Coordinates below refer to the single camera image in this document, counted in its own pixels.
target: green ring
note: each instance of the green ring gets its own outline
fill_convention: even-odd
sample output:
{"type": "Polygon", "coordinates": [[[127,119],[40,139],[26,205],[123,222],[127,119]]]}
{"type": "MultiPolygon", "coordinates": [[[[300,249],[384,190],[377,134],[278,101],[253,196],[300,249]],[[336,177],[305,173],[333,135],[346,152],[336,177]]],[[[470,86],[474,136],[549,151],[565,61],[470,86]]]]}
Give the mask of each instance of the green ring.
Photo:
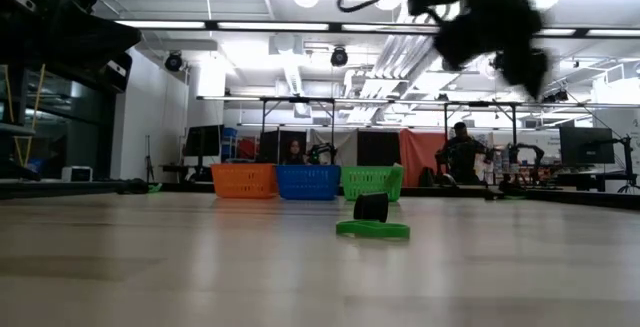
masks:
{"type": "Polygon", "coordinates": [[[378,221],[345,221],[336,225],[336,233],[353,234],[367,238],[402,238],[409,239],[411,228],[399,223],[382,223],[378,221]]]}

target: woman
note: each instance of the woman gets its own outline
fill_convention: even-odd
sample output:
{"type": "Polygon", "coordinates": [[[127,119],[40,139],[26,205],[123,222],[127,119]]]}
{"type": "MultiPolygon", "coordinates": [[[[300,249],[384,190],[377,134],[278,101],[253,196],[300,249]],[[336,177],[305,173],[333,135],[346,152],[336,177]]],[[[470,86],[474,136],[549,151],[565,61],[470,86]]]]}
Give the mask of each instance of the woman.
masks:
{"type": "Polygon", "coordinates": [[[303,165],[304,155],[300,153],[300,142],[297,139],[293,139],[289,142],[287,148],[287,156],[284,160],[285,165],[303,165]]]}

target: red curtain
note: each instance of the red curtain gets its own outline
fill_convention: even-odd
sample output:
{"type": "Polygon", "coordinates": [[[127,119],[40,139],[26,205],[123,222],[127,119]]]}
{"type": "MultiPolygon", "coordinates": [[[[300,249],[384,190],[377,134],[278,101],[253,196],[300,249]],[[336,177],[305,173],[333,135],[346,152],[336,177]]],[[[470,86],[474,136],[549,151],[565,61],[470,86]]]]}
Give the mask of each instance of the red curtain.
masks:
{"type": "Polygon", "coordinates": [[[425,167],[436,170],[436,152],[444,145],[444,133],[400,131],[400,156],[404,167],[404,187],[419,187],[425,167]]]}

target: person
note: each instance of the person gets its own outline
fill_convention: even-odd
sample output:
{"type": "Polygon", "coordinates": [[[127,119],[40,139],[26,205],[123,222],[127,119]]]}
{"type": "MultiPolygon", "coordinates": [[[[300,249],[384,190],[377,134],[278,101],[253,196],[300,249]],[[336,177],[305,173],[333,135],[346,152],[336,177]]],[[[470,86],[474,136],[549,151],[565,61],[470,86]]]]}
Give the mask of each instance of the person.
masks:
{"type": "Polygon", "coordinates": [[[475,171],[476,153],[486,153],[487,148],[469,136],[467,125],[458,122],[453,126],[455,137],[448,140],[436,154],[436,160],[449,163],[449,174],[458,183],[478,184],[475,171]]]}
{"type": "Polygon", "coordinates": [[[297,139],[289,141],[287,148],[287,156],[284,160],[285,165],[303,165],[306,164],[303,154],[300,152],[300,142],[297,139]]]}

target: monitor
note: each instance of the monitor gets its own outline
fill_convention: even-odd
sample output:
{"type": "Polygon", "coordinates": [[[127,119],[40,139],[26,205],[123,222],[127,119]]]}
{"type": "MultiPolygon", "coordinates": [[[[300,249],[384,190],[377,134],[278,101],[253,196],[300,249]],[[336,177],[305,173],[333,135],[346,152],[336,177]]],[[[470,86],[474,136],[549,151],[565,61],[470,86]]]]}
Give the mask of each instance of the monitor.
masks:
{"type": "Polygon", "coordinates": [[[560,154],[566,166],[615,163],[609,128],[560,127],[560,154]]]}
{"type": "Polygon", "coordinates": [[[189,128],[185,156],[219,156],[220,136],[224,125],[189,128]]]}

